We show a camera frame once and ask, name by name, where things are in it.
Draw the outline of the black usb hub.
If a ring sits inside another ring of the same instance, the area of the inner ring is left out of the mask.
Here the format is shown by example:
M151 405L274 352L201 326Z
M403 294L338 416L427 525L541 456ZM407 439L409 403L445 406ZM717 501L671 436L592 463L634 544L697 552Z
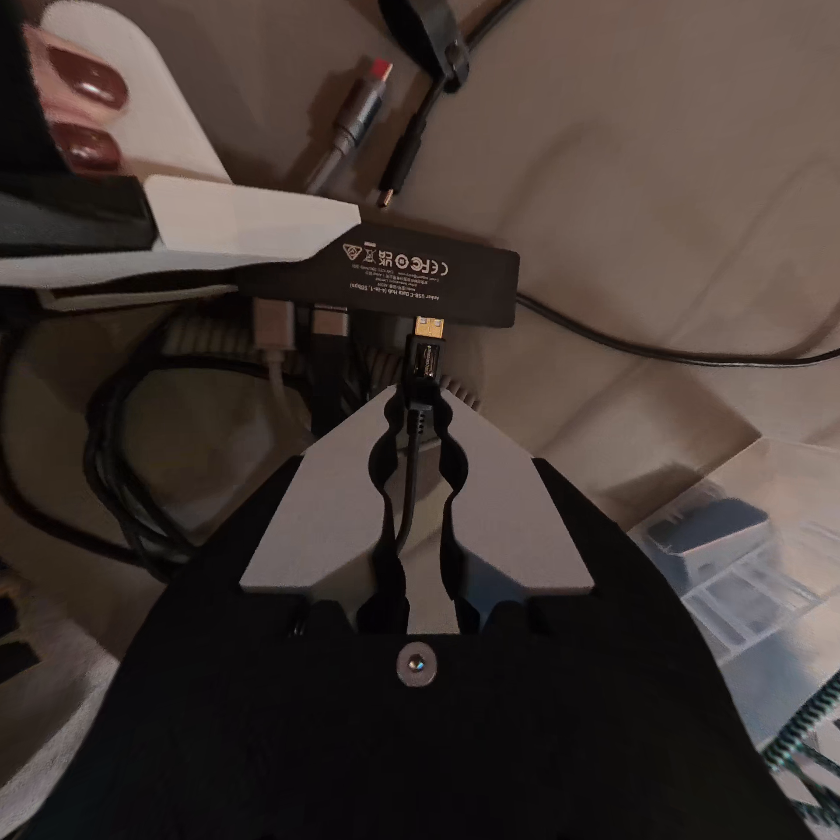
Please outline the black usb hub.
M237 269L235 284L253 298L509 329L519 267L515 251L361 223L308 259Z

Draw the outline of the white patterned packaging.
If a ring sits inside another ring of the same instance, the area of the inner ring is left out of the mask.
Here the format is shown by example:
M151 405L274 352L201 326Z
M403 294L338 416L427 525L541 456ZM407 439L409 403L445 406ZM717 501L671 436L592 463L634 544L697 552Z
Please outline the white patterned packaging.
M681 597L722 666L791 627L838 591L838 558L793 542L758 548Z

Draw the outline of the black usb cable gold plug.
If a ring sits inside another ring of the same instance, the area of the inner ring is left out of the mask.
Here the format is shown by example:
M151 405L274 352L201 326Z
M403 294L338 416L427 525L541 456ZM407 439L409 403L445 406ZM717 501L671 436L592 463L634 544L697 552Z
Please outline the black usb cable gold plug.
M304 372L305 360L292 351L292 363L278 362L270 367L268 351L260 351L257 361L256 345L245 347L250 333L237 328L225 338L230 347L222 344L213 349L206 339L202 344L200 328L233 328L233 323L202 320L177 312L163 319L141 340L129 355L125 365L112 374L93 393L87 405L87 440L83 449L82 467L86 481L93 494L116 520L122 532L126 547L101 538L93 533L79 530L68 523L51 517L39 510L19 489L6 457L4 432L4 404L7 395L7 381L18 352L23 349L34 328L17 325L2 335L1 390L2 390L2 447L1 447L1 496L3 502L27 524L42 533L68 543L78 549L94 553L102 558L122 564L146 569L155 579L171 582L177 571L198 551L198 546L187 536L186 531L160 507L151 491L134 471L123 452L123 421L126 405L140 384L153 373L165 371L217 371L245 375L255 379L270 380L271 371L279 371L281 390L299 394L306 408L312 409L312 386L314 373ZM404 357L392 360L393 373L397 362L402 365L401 373L408 376L409 384L433 380L442 391L449 380L442 381L439 362L443 344L438 342L433 349L433 339L439 336L422 337L412 334L408 337ZM374 363L366 360L358 346L352 344L354 353L349 370L342 373L339 384L343 388L339 406L360 410L373 398ZM426 417L430 407L419 407L415 401L406 409L406 478L400 528L395 536L397 555L403 551L408 539L417 502L417 465L422 450Z

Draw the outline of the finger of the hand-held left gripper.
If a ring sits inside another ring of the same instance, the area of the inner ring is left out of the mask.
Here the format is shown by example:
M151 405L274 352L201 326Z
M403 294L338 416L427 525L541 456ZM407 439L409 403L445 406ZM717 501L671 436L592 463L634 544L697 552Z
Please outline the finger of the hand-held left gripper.
M235 291L243 268L304 260L165 249L2 258L1 288L34 292L45 309L115 309L219 297Z
M361 223L359 208L320 196L151 175L143 190L171 252L309 259Z

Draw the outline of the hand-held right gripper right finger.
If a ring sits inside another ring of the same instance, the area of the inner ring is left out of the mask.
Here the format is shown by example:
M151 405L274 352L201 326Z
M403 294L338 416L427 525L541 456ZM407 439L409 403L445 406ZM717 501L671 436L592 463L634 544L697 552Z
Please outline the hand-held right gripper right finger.
M528 451L449 391L437 394L438 469L449 486L440 573L458 630L503 602L592 593L594 581Z

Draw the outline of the person's left hand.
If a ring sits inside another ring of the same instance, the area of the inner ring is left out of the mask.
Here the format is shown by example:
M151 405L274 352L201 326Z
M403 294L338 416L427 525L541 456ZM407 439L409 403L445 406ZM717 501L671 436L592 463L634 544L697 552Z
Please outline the person's left hand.
M126 173L109 126L130 106L123 75L91 52L26 24L31 76L49 134L69 168L80 175Z

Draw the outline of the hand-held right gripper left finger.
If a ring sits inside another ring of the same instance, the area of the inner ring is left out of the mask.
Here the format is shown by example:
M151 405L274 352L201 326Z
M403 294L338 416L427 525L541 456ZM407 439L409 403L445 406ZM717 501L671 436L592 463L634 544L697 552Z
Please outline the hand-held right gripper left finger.
M341 604L361 632L404 632L406 576L386 485L405 421L386 387L303 455L239 584Z

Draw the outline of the clear plastic bin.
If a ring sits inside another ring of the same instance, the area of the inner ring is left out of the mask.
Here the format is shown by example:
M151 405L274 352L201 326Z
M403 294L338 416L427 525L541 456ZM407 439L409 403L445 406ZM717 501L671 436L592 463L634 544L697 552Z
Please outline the clear plastic bin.
M651 559L642 543L646 526L714 499L735 497L770 517L770 540L760 548L790 553L793 542L803 542L838 558L839 570L838 464L836 450L763 437L639 522L630 534ZM677 588L660 573L679 599L695 586ZM838 671L838 638L839 581L836 594L808 616L717 665L758 748Z

